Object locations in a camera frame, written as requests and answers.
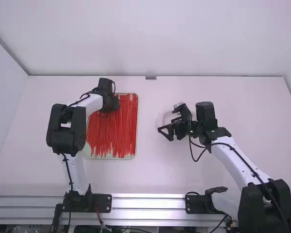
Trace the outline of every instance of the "red sticks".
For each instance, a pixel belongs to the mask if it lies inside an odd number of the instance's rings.
[[[120,109],[106,114],[90,115],[87,126],[87,143],[95,157],[133,157],[136,153],[138,96],[119,95]]]

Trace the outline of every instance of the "white panel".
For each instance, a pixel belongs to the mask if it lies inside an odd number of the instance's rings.
[[[213,101],[220,126],[261,170],[291,187],[291,96],[282,77],[113,77],[118,92],[139,96],[136,157],[85,160],[94,192],[204,192],[215,186],[237,190],[215,157],[194,163],[187,138],[169,142],[157,132],[162,116],[184,101],[194,112]],[[0,156],[0,194],[60,195],[65,192],[61,163],[46,145],[54,103],[68,103],[95,87],[98,77],[31,77]],[[194,148],[194,154],[200,153]]]
[[[27,74],[0,45],[0,151],[27,78]]]

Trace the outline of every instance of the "black clamp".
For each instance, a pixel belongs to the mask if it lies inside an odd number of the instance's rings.
[[[185,211],[187,214],[224,214],[218,211],[212,202],[213,193],[226,192],[224,186],[207,189],[205,195],[185,195]]]
[[[232,136],[226,128],[218,127],[212,102],[199,102],[195,108],[197,121],[192,120],[192,113],[185,103],[176,104],[172,113],[178,113],[180,116],[172,119],[170,124],[159,127],[158,132],[169,141],[174,140],[174,135],[177,140],[182,140],[187,135],[199,137],[200,143],[205,146],[219,137]]]

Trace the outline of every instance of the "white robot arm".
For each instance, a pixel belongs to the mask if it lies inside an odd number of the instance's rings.
[[[177,140],[188,135],[190,148],[191,137],[198,137],[205,148],[203,152],[208,150],[221,161],[242,193],[238,197],[230,196],[226,187],[217,187],[206,190],[205,195],[186,195],[187,213],[226,213],[238,220],[243,233],[291,232],[289,186],[283,180],[274,181],[262,172],[240,150],[230,132],[218,127],[212,102],[199,102],[195,107],[197,121],[192,121],[186,104],[176,104],[173,113],[180,116],[159,127],[159,133],[169,141],[174,140],[174,135]]]
[[[86,118],[96,111],[108,113],[119,108],[113,84],[112,80],[100,78],[98,87],[84,93],[78,101],[52,107],[47,144],[63,164],[67,193],[74,191],[83,196],[89,189],[81,154],[86,142]]]
[[[103,107],[103,99],[98,94],[87,94],[87,98],[83,98],[80,102],[74,102],[68,106],[71,107],[84,107],[86,109],[86,118],[92,113],[99,111]],[[67,193],[71,190],[77,191],[79,195],[85,195],[88,190],[89,182],[85,176],[82,151],[78,151],[75,156],[71,154],[58,154],[59,160],[63,164],[65,171],[65,178],[68,183]]]

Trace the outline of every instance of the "white wall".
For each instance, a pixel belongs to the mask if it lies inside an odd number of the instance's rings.
[[[28,75],[0,46],[0,151],[27,78]]]
[[[94,192],[186,193],[222,185],[238,190],[211,154],[194,163],[188,138],[169,142],[157,132],[157,127],[168,123],[167,117],[163,122],[164,113],[180,100],[192,112],[196,102],[213,101],[219,125],[232,133],[242,151],[291,188],[291,96],[282,77],[110,78],[118,92],[139,96],[137,151],[131,160],[84,159]],[[46,145],[50,110],[54,103],[75,101],[97,84],[98,77],[28,79],[0,155],[0,195],[63,193],[66,168]],[[201,152],[193,150],[195,156]]]
[[[291,91],[291,0],[0,0],[0,37],[32,74],[277,74]]]

